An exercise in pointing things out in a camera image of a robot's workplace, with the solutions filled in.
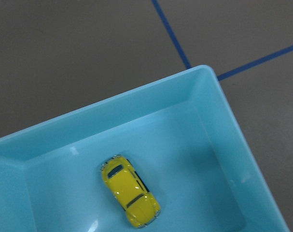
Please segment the yellow beetle toy car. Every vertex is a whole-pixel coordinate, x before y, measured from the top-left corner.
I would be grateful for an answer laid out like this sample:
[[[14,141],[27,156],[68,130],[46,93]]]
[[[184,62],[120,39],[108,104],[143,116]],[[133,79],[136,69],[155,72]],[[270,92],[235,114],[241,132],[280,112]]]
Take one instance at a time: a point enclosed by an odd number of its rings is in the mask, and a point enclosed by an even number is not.
[[[144,228],[158,218],[161,213],[159,202],[127,158],[122,155],[111,157],[102,164],[100,172],[133,227]]]

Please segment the light blue plastic bin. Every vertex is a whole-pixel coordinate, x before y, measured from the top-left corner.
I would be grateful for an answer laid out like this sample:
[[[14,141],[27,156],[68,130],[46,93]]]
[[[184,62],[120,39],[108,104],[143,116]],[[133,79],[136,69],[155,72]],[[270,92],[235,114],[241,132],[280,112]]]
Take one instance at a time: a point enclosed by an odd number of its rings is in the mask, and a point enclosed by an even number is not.
[[[101,165],[121,154],[162,212],[146,232],[286,232],[212,68],[0,138],[0,232],[132,232]]]

